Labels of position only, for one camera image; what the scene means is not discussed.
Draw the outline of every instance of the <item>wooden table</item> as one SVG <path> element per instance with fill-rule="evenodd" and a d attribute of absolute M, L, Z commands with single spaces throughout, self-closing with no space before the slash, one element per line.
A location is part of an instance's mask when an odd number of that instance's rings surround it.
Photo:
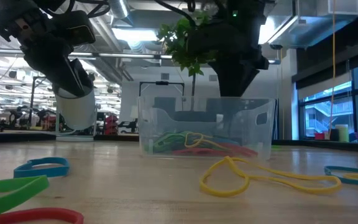
<path fill-rule="evenodd" d="M 0 179 L 12 177 L 28 159 L 66 157 L 67 177 L 14 210 L 63 207 L 81 212 L 85 223 L 357 223 L 358 186 L 334 195 L 310 195 L 270 182 L 251 180 L 236 197 L 200 192 L 198 181 L 216 159 L 143 157 L 133 142 L 30 142 L 0 144 Z M 264 165 L 302 174 L 323 174 L 325 165 L 358 167 L 358 153 L 283 147 Z M 265 174 L 241 166 L 250 174 Z M 233 189 L 242 180 L 217 170 L 213 187 Z"/>

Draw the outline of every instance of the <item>teal rubber band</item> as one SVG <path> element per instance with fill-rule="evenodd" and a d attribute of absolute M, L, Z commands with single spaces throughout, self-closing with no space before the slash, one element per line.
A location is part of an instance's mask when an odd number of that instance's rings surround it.
<path fill-rule="evenodd" d="M 0 196 L 0 214 L 24 203 L 48 186 L 46 175 L 0 180 L 0 192 L 10 192 Z"/>

